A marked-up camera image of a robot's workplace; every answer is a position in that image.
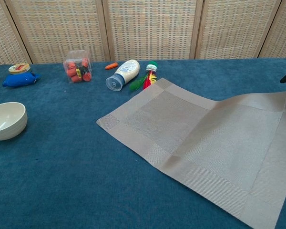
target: white bowl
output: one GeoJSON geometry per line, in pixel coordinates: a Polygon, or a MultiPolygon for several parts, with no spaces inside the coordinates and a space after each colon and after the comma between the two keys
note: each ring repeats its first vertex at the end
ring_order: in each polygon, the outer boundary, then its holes
{"type": "Polygon", "coordinates": [[[28,121],[27,111],[21,103],[0,104],[0,141],[20,134],[28,121]]]}

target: blue tablecloth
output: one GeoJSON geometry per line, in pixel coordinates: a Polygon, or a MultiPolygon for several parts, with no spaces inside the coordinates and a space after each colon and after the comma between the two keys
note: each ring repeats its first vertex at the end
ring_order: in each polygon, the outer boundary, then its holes
{"type": "MultiPolygon", "coordinates": [[[[158,63],[159,78],[213,100],[286,91],[286,59],[158,63]]],[[[0,228],[247,228],[95,123],[140,91],[109,90],[107,64],[73,84],[62,64],[36,64],[41,79],[16,89],[2,87],[10,65],[0,66],[0,103],[23,103],[28,114],[20,135],[0,142],[0,228]]],[[[276,228],[286,229],[286,200],[276,228]]]]}

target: yellow lid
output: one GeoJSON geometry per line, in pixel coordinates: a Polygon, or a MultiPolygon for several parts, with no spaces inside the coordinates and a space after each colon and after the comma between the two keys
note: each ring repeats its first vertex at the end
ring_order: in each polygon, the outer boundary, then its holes
{"type": "Polygon", "coordinates": [[[28,63],[18,63],[9,68],[9,72],[11,74],[19,74],[25,73],[30,69],[30,65],[28,63]]]}

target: squeeze bottle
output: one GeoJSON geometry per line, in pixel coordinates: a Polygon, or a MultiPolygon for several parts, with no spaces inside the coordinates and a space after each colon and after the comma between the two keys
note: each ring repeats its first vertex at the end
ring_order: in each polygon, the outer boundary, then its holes
{"type": "Polygon", "coordinates": [[[120,91],[124,84],[133,79],[140,70],[140,65],[136,60],[129,60],[122,64],[116,72],[106,79],[106,85],[113,91],[120,91]]]}

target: woven panel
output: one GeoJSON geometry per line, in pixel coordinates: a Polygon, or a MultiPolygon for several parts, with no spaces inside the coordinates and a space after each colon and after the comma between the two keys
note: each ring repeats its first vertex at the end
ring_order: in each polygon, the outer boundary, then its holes
{"type": "Polygon", "coordinates": [[[283,3],[267,36],[261,57],[286,57],[286,0],[283,3]]]}
{"type": "Polygon", "coordinates": [[[199,59],[253,58],[276,0],[209,0],[199,59]]]}
{"type": "Polygon", "coordinates": [[[62,62],[70,50],[89,49],[104,61],[97,0],[13,0],[12,6],[33,61],[62,62]]]}
{"type": "Polygon", "coordinates": [[[25,56],[0,5],[0,64],[25,62],[25,56]]]}
{"type": "Polygon", "coordinates": [[[108,0],[112,59],[188,59],[195,7],[194,0],[108,0]]]}

